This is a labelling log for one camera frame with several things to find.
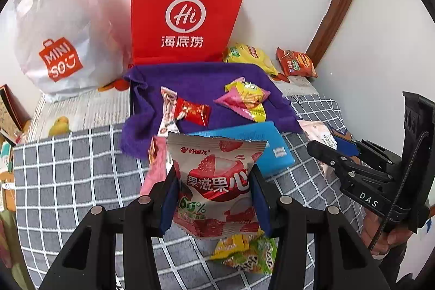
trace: purple towel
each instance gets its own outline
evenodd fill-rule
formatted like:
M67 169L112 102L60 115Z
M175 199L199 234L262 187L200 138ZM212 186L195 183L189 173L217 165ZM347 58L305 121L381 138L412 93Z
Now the purple towel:
M125 75L125 79L131 82L130 95L135 114L127 119L122 129L121 150L137 158L148 156L151 137L157 134L163 115L161 86L176 91L185 100L207 104L212 108L208 127L180 120L177 126L181 133L252 123L213 102L225 94L225 85L241 76L270 91L269 98L263 102L267 121L273 121L280 132L302 132L290 101L282 96L267 74L254 64L200 62L135 66Z

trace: checkered tablecloth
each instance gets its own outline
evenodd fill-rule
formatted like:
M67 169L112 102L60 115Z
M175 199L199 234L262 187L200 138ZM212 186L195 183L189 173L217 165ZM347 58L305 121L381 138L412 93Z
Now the checkered tablecloth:
M340 108L319 95L292 98L305 120L321 120L343 131ZM114 209L136 199L149 164L118 149L121 125L74 132L18 145L14 149L17 224L21 247L38 288L49 266L93 205ZM325 180L308 155L304 135L282 134L296 163L269 178L282 194L302 204L325 209L336 205L360 231L361 206L341 194L335 176ZM269 277L236 271L210 260L216 241L199 241L176 225L162 239L153 239L162 289L267 289ZM123 286L122 236L117 238L116 272ZM312 289L314 237L308 235L305 289Z

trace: red paper bag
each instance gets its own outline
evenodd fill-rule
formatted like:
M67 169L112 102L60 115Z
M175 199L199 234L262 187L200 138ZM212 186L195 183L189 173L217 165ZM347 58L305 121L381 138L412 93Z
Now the red paper bag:
M221 61L242 0L131 0L133 63Z

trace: pink and yellow candy package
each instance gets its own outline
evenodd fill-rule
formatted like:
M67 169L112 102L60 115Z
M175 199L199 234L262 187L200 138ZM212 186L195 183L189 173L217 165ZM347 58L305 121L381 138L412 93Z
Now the pink and yellow candy package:
M200 239L256 234L259 224L248 176L253 156L261 155L265 146L259 141L170 133L167 147L180 179L173 221Z
M254 122L264 122L266 112L262 105L270 91L246 82L244 77L237 78L225 86L226 94L214 100L215 103L230 108L237 114Z

